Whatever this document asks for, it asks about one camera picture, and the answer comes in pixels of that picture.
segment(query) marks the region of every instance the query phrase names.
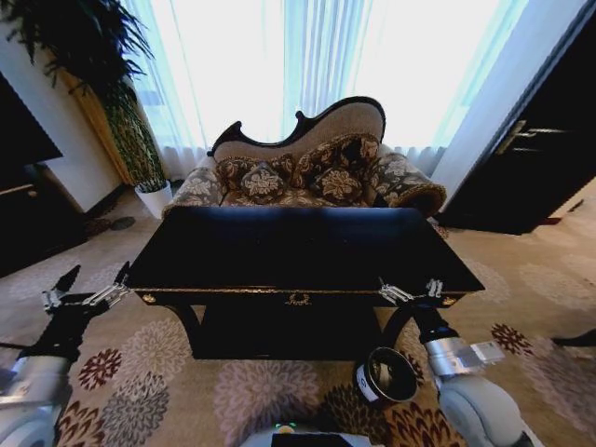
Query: black table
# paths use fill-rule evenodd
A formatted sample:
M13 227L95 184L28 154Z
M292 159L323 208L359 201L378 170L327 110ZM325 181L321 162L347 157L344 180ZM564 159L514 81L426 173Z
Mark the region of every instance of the black table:
M417 210L358 208L178 208L127 284L178 315L196 359L360 359L404 324L381 332L379 278L440 278L445 305L483 289Z

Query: sofa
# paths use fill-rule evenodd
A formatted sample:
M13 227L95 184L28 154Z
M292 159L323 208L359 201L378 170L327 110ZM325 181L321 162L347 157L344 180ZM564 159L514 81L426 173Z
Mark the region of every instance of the sofa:
M402 154L382 143L386 119L372 98L341 100L282 142L257 142L238 121L188 175L163 216L177 207L407 207L426 217L445 200Z

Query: white curtain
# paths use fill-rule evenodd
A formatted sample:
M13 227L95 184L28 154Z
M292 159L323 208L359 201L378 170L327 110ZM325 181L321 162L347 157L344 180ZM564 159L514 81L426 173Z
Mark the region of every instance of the white curtain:
M427 173L448 150L528 0L125 0L153 59L134 80L172 178L229 125L275 142L352 95Z

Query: sofa armrest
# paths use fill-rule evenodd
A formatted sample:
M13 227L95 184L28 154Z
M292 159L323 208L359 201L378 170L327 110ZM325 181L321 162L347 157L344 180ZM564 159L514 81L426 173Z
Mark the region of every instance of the sofa armrest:
M209 161L212 157L206 156L193 171L162 211L165 219L168 213L177 207L219 207L224 199L227 188L217 175L215 168Z
M374 160L366 179L375 196L373 206L416 208L429 217L439 211L447 197L443 186L430 181L405 156L396 152Z

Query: patterned carpet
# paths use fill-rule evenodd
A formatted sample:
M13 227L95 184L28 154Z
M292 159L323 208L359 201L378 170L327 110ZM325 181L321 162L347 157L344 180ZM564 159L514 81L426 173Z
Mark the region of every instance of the patterned carpet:
M158 222L129 193L103 217L124 216L136 223L0 279L0 339L36 339L47 322L38 293L71 266L82 264L74 291L96 291L133 260ZM469 342L493 337L506 351L486 376L511 393L545 445L594 445L594 350L558 348L549 338L596 327L596 201L531 235L450 230L447 241L487 290L444 316ZM193 360L173 314L132 295L89 325L59 445L237 446L278 420L312 418L390 446L465 445L437 410L416 332L409 326L399 349L421 387L382 413L361 403L347 362ZM15 355L0 349L0 364Z

